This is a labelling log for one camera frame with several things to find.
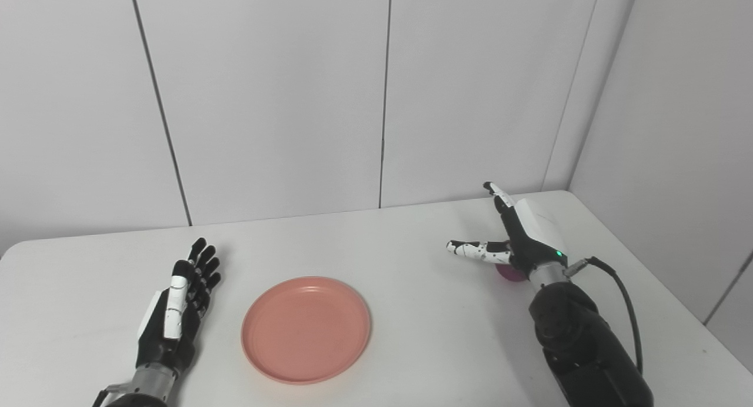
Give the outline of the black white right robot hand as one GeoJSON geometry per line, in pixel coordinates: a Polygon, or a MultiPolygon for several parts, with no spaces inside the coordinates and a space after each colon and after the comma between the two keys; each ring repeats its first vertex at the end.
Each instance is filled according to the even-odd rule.
{"type": "Polygon", "coordinates": [[[500,274],[511,281],[527,279],[536,288],[568,281],[567,246],[551,215],[530,198],[514,200],[494,182],[482,186],[493,197],[508,238],[496,242],[451,240],[447,251],[497,265],[500,274]]]}

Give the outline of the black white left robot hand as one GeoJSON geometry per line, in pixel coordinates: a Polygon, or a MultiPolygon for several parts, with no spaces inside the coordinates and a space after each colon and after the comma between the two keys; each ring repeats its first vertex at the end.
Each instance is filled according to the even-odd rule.
{"type": "Polygon", "coordinates": [[[169,286],[159,292],[139,336],[135,366],[162,366],[175,377],[194,361],[195,340],[221,281],[216,248],[197,239],[186,259],[175,262],[169,286]]]}

